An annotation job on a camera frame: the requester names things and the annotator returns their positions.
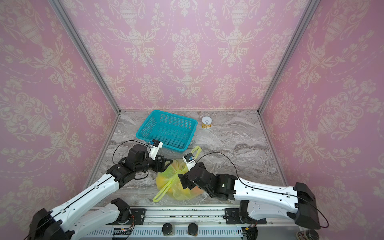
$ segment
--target damask pattern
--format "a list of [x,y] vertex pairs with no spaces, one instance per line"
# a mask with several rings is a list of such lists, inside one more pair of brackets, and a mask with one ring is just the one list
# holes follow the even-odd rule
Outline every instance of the damask pattern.
[[0,1],[0,24],[0,229],[23,239],[35,212],[82,190],[116,115],[47,1]]
[[329,220],[322,239],[384,238],[383,7],[321,1],[263,115],[289,184]]
[[308,2],[61,1],[121,109],[257,109]]

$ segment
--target black mount bracket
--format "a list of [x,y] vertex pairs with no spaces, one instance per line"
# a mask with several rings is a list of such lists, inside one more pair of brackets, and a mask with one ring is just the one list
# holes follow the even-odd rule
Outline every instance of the black mount bracket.
[[[242,222],[242,220],[239,217],[239,208],[231,208],[231,209],[224,209],[225,215],[223,218],[225,219],[225,222],[228,225],[234,225],[234,224],[247,224],[245,222]],[[266,224],[266,219],[259,219],[255,220],[255,224]]]

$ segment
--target marble floor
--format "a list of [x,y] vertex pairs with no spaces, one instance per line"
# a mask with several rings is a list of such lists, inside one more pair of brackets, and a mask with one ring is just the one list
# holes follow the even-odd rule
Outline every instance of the marble floor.
[[[192,148],[199,145],[202,148],[200,156],[210,152],[222,152],[236,165],[240,177],[263,184],[282,185],[281,177],[272,158],[270,149],[263,134],[256,111],[170,111],[178,115],[196,119],[199,122],[191,144],[184,154],[160,149],[159,154],[170,159],[181,159]],[[126,140],[138,140],[136,132],[150,114],[150,111],[122,112],[120,121],[108,146],[103,161],[98,169],[96,181],[112,166],[112,154],[116,147]],[[201,119],[204,116],[212,118],[212,127],[203,129]],[[117,162],[126,157],[129,149],[137,144],[127,142],[119,147],[114,156]],[[236,175],[233,165],[221,154],[211,154],[202,159],[206,169],[214,174],[226,173]],[[140,173],[136,178],[144,177]],[[149,176],[143,180],[132,180],[124,187],[99,202],[97,206],[105,206],[112,199],[121,198],[131,206],[144,205],[192,205],[192,204],[229,204],[236,201],[219,201],[208,194],[185,201],[176,201],[167,195],[157,203],[152,201],[159,191],[155,178],[157,173],[149,171]]]

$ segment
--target teal plastic basket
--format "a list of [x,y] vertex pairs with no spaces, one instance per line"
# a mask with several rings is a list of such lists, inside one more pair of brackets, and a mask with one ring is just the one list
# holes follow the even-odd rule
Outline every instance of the teal plastic basket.
[[185,151],[195,134],[197,121],[192,118],[154,110],[136,133],[146,142],[152,139],[163,142],[163,147],[175,152]]

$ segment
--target black end cap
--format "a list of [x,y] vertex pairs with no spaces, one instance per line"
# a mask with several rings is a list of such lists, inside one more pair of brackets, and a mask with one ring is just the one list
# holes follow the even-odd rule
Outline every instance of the black end cap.
[[166,223],[163,225],[163,228],[161,229],[164,235],[169,235],[172,233],[173,227],[172,224]]
[[190,224],[188,225],[188,234],[189,234],[189,235],[196,236],[198,230],[199,230],[199,227],[197,226],[197,224],[195,224],[195,223],[190,223]]

